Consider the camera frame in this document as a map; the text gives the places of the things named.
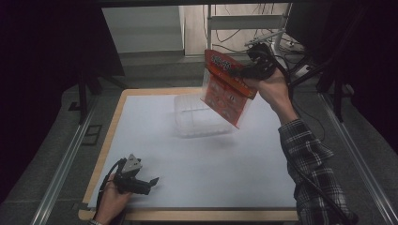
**transparent plastic box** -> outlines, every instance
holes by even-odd
[[[175,97],[176,128],[181,137],[204,137],[232,131],[233,126],[201,99],[201,94]]]

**metal stand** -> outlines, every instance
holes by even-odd
[[[207,48],[212,49],[211,31],[212,30],[232,30],[232,29],[278,29],[278,32],[262,37],[258,37],[245,46],[258,43],[271,37],[276,37],[271,45],[271,49],[276,55],[281,55],[279,45],[281,44],[284,27],[292,4],[287,5],[283,15],[248,15],[248,16],[211,16],[211,5],[207,5]],[[277,59],[281,65],[284,61]]]

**hand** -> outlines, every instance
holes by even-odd
[[[289,98],[286,81],[281,71],[276,68],[275,72],[266,80],[243,79],[250,87],[258,90],[260,96],[268,102],[271,109],[277,113],[281,124],[298,119]]]
[[[131,192],[120,194],[113,182],[114,176],[114,174],[109,176],[108,183],[103,190],[99,209],[94,217],[94,220],[103,225],[109,224],[113,218],[119,215],[126,207],[132,194]]]

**wooden frame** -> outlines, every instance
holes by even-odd
[[[105,141],[99,153],[96,167],[94,168],[83,203],[89,203],[94,194],[94,188],[100,179],[105,159],[109,153],[112,139],[119,122],[127,96],[148,95],[179,95],[199,93],[201,88],[162,88],[162,89],[128,89],[123,91],[116,106],[115,114],[106,134]],[[79,219],[89,220],[95,212],[79,210]],[[296,210],[137,210],[132,209],[126,214],[126,220],[135,221],[297,221]]]

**shirt sleeve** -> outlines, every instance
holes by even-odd
[[[343,210],[353,224],[356,224],[358,216],[347,208],[343,190],[332,168],[327,164],[333,153],[300,119],[283,125],[279,132],[284,153],[289,154],[298,168]],[[294,197],[301,224],[342,224],[329,204],[304,182],[289,162],[287,170],[296,183]]]

